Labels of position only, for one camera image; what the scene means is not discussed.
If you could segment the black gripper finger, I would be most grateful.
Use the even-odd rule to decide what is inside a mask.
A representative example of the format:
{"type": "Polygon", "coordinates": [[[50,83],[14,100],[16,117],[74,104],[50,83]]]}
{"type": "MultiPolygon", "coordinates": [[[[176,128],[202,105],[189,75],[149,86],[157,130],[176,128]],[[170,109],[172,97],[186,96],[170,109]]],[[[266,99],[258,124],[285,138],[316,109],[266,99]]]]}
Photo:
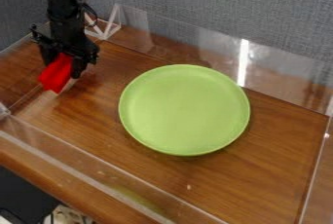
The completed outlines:
{"type": "Polygon", "coordinates": [[[46,46],[46,45],[40,45],[39,50],[42,53],[44,65],[48,66],[54,62],[55,58],[58,57],[59,52],[55,48],[46,46]]]}
{"type": "Polygon", "coordinates": [[[77,56],[73,59],[73,63],[71,63],[71,77],[74,79],[78,79],[81,77],[82,72],[86,70],[86,68],[87,68],[87,59],[77,56]]]}

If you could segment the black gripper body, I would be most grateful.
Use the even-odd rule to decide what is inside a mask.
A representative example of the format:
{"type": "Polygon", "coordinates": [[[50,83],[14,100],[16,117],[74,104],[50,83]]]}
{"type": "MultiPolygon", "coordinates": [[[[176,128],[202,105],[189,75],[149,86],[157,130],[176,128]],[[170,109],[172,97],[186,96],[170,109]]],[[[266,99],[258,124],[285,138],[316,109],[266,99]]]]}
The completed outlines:
{"type": "Polygon", "coordinates": [[[74,16],[66,20],[51,19],[48,25],[34,24],[30,31],[38,46],[50,46],[59,53],[83,57],[87,63],[97,63],[99,47],[85,34],[83,16],[74,16]]]}

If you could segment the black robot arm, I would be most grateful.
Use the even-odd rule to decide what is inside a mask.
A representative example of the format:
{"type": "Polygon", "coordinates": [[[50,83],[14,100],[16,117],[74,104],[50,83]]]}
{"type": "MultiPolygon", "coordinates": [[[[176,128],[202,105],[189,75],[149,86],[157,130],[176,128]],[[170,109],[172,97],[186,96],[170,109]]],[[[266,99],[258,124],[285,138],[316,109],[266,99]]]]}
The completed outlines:
{"type": "Polygon", "coordinates": [[[71,57],[74,79],[81,77],[89,63],[97,63],[99,54],[99,47],[85,34],[86,12],[97,16],[86,0],[47,0],[50,34],[43,34],[35,24],[30,29],[46,65],[54,63],[61,53],[71,57]]]}

